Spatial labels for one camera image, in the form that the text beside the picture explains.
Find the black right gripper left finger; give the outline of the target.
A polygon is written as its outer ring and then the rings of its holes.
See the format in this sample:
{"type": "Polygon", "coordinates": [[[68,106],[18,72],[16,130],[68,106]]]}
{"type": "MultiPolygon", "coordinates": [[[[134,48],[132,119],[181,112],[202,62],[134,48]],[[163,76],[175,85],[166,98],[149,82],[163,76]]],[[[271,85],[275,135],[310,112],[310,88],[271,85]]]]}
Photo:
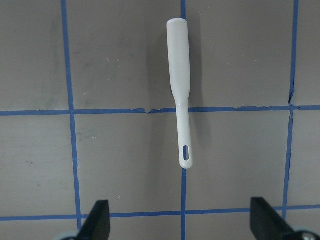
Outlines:
{"type": "Polygon", "coordinates": [[[110,209],[108,200],[98,200],[79,231],[80,240],[108,240],[110,209]]]}

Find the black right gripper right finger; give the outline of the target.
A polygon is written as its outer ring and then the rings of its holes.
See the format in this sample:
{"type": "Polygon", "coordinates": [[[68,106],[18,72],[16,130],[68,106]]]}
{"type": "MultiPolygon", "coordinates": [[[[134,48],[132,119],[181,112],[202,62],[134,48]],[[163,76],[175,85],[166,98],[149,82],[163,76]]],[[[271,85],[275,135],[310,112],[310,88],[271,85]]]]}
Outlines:
{"type": "Polygon", "coordinates": [[[250,199],[250,230],[256,240],[299,240],[294,231],[262,197],[250,199]]]}

